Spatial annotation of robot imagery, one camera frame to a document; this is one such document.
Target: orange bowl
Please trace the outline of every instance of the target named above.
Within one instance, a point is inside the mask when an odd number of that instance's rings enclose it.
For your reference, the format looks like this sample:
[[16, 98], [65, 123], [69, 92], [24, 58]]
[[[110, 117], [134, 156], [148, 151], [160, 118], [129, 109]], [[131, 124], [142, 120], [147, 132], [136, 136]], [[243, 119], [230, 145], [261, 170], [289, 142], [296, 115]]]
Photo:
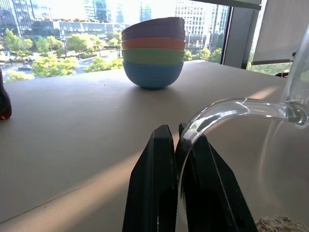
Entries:
[[132, 48], [165, 48], [183, 51], [185, 42], [173, 38], [149, 37], [131, 39], [122, 42], [123, 49]]

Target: table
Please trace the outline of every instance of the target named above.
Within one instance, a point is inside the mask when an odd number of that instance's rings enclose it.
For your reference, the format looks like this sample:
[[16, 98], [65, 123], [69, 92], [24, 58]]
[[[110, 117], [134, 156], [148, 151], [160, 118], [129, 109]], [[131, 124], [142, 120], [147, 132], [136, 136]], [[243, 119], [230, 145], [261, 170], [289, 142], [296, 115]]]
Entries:
[[[13, 115], [0, 122], [0, 221], [8, 220], [0, 231], [120, 231], [130, 170], [155, 128], [169, 124], [176, 135], [178, 123], [225, 98], [278, 101], [285, 82], [190, 61], [158, 91], [140, 89], [123, 70], [6, 83]], [[248, 186], [268, 126], [241, 117], [208, 134], [250, 208]], [[177, 231], [185, 231], [181, 222]]]

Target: bowl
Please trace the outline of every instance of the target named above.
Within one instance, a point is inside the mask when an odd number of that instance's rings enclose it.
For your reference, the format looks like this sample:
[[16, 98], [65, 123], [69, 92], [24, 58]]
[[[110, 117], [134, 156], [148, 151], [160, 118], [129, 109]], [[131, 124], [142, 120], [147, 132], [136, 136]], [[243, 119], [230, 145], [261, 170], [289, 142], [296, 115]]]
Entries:
[[135, 48], [122, 50], [124, 61], [134, 64], [173, 65], [183, 61], [184, 52], [160, 48]]
[[179, 77], [183, 62], [176, 65], [142, 65], [123, 61], [126, 75], [134, 84], [146, 89], [160, 89]]
[[128, 31], [132, 29], [142, 28], [142, 27], [148, 27], [153, 25], [170, 25], [174, 28], [184, 29], [184, 19], [179, 17], [167, 17], [167, 18], [156, 18], [147, 20], [144, 22], [140, 22], [137, 24], [134, 24], [126, 29], [124, 29], [121, 34], [125, 34]]
[[166, 48], [183, 51], [185, 42], [173, 38], [149, 37], [126, 40], [122, 42], [123, 49], [132, 48]]
[[142, 27], [132, 29], [122, 35], [122, 41], [148, 38], [148, 37], [168, 37], [178, 40], [184, 40], [185, 30], [174, 28], [171, 25], [153, 25], [148, 27]]

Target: dark bottle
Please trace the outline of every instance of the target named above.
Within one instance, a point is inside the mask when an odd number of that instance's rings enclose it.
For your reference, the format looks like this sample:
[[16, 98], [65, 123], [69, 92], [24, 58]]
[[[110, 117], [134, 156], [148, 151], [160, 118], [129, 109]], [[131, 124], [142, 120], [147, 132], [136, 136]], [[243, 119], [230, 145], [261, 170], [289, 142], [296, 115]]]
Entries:
[[8, 119], [11, 115], [11, 100], [4, 89], [2, 70], [0, 69], [0, 120]]

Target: car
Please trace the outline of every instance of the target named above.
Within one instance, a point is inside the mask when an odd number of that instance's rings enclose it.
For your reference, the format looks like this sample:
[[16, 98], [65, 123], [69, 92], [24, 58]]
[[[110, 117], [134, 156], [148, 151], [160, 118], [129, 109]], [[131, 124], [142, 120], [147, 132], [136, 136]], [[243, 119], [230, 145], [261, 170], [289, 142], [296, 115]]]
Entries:
[[32, 70], [32, 67], [26, 64], [26, 65], [19, 67], [18, 70]]

